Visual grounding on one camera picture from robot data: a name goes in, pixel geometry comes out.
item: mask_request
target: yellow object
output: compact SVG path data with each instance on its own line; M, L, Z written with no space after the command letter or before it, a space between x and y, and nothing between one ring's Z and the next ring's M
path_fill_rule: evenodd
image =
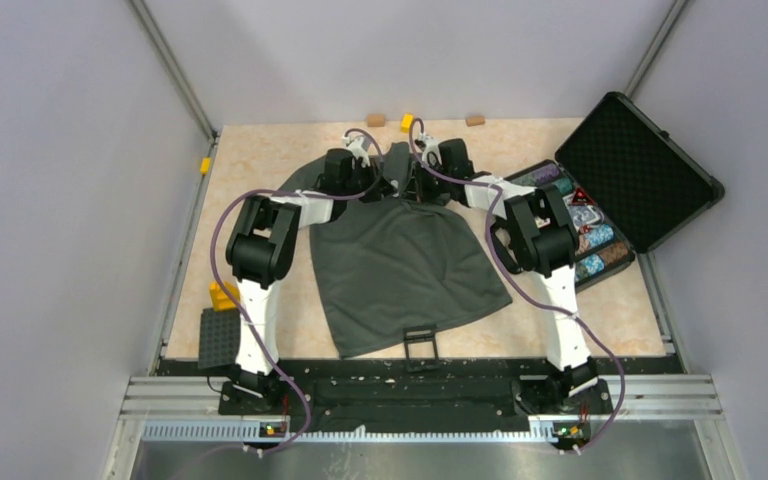
M402 133L408 133L410 131L410 124L413 123L413 115L410 113L406 113L404 117L402 117L402 125L401 130Z
M240 300L240 291L237 290L236 285L232 285L229 282L225 282L225 287L234 294L234 298L236 298L238 301ZM234 306L234 302L231 301L230 298L228 298L228 295L225 295L225 292L222 291L221 288L219 288L219 284L216 282L212 282L210 284L210 302L213 304L213 310L217 312L221 312L223 310L232 310L236 308Z

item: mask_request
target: gray wall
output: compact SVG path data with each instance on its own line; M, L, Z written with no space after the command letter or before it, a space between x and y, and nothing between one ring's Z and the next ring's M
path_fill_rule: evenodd
M124 1L0 2L0 479L101 473L206 151Z
M768 2L695 2L637 103L726 186L656 258L686 353L768 479Z
M150 0L218 125L583 116L671 0Z

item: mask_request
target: purple cable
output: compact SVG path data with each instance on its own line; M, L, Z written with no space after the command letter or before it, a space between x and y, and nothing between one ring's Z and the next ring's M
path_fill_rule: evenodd
M586 445L578 449L579 452L583 452L587 450L588 448L590 448L591 445L596 443L596 441L602 437L602 435L605 433L608 427L610 427L611 424L614 423L614 420L617 418L617 415L620 412L620 407L622 407L623 401L625 400L625 370L622 367L622 363L620 363L619 359L616 357L616 355L614 355L614 352L612 352L604 343L602 343L598 338L596 338L596 335L593 333L592 330L590 330L590 327L588 327L587 324L584 323L584 320L579 318L578 315L575 315L573 312L570 312L565 308L540 303L537 300L534 300L533 298L531 298L531 296L525 293L525 290L523 290L522 287L517 285L517 283L514 281L513 277L511 276L511 274L504 267L504 264L502 264L502 260L499 258L499 255L496 253L496 249L493 248L493 240L492 240L493 233L491 231L491 227L493 226L493 210L496 209L496 205L498 205L499 200L502 198L502 193L503 193L502 189L496 185L490 185L487 183L473 182L470 180L459 180L457 178L452 178L437 172L436 170L431 168L428 164L424 163L422 161L422 155L420 155L420 153L416 150L416 145L413 142L413 138L414 138L413 126L416 123L419 123L420 132L425 133L425 124L423 123L422 119L414 118L413 122L411 122L410 131L408 133L408 136L409 136L408 144L410 145L411 154L413 154L414 161L419 163L420 166L425 169L425 171L427 171L431 175L441 180L445 180L450 183L455 183L458 185L472 185L476 187L489 187L492 190L496 191L496 196L493 198L493 201L490 202L490 207L487 208L487 216L485 217L485 220L484 220L484 241L487 243L487 249L490 251L490 256L493 257L493 262L495 262L497 270L499 270L502 276L505 277L505 280L507 280L508 283L510 283L511 286L514 288L514 290L516 290L516 292L531 305L541 310L549 310L553 312L563 313L564 315L573 317L575 319L575 322L581 327L581 329L584 330L585 333L587 333L587 336L589 336L593 340L593 342L599 346L599 348L601 348L602 350L605 351L605 353L608 354L608 356L614 362L614 365L617 367L617 373L619 374L619 377L620 377L620 396L617 399L617 404L614 407L614 410L611 412L611 415L608 416L608 419L605 421L605 424L602 425L602 428L599 429L596 435L593 435L589 443L587 443Z
M375 147L375 150L378 152L378 158L383 159L384 154L381 151L381 146L378 144L378 142L375 140L375 138L369 134L369 132L360 129L360 128L350 128L346 131L346 135L350 133L360 133L361 135L365 135L366 138L370 140L372 145ZM377 166L377 170L379 171L379 175L381 172L381 168ZM351 201L351 200L359 200L364 195L369 193L370 190L375 188L378 181L372 183L366 190L364 190L361 193L356 193L354 195L344 195L344 196L335 196L335 195L325 195L323 193L306 193L305 196L308 198L322 198L326 200L334 200L334 201ZM263 343L263 339L260 338L260 335L257 333L257 330L254 328L254 325L252 325L251 317L249 317L249 313L246 311L243 304L237 300L237 298L231 293L231 291L228 289L228 287L225 286L225 282L222 281L222 278L219 276L219 269L216 266L216 244L219 240L219 232L222 230L222 225L225 223L225 220L228 218L228 215L231 214L231 211L234 210L234 208L239 205L241 202L243 202L245 199L251 197L252 195L277 195L277 196L283 196L283 197L297 197L300 194L296 192L287 192L282 190L270 190L266 188L259 188L256 190L252 190L250 192L246 192L239 197L235 198L233 202L231 202L230 205L228 205L225 208L225 211L222 212L222 215L219 216L219 221L216 222L216 228L213 229L213 236L210 238L210 271L213 273L213 279L216 281L217 284L219 284L219 288L222 289L222 291L225 293L225 295L228 296L228 298L231 300L231 302L234 303L234 306L237 307L237 310L239 310L240 314L243 316L243 318L246 320L246 324L249 327L249 330L251 331L252 336L254 337L255 342L257 342L258 347L260 347L260 350L263 352L263 356L266 357L266 361L269 362L270 365L272 365L272 368L275 369L275 371L278 373L278 376L281 377L285 382L287 382L287 385L290 386L290 388L293 389L294 392L296 392L296 395L298 395L299 400L302 402L302 406L304 407L305 411L305 422L304 425L302 425L302 428L299 429L298 432L293 434L290 438L288 438L286 441L279 443L275 447L270 448L269 450L263 450L263 455L271 455L273 453L278 453L281 450L284 450L285 448L289 447L291 443L296 441L297 438L302 436L304 434L308 427L310 427L310 420L311 420L311 411L310 411L310 403L308 403L307 399L305 398L304 392L302 392L302 389L296 384L296 382L293 381L292 378L290 378L289 375L287 375L284 370L281 369L281 367L278 366L278 362L275 361L274 358L272 358L272 355L269 354L269 350L266 349L266 345ZM188 464L181 467L177 472L175 472L171 477L169 477L169 480L174 480L175 478L178 478L181 474L186 472L187 470L193 468L194 466L198 465L199 463L203 462L208 457L211 457L219 452L223 452L225 450L236 450L244 448L244 446L241 446L237 443L230 443L225 445L218 445L214 448L211 448L210 450L202 453L195 459L193 459Z

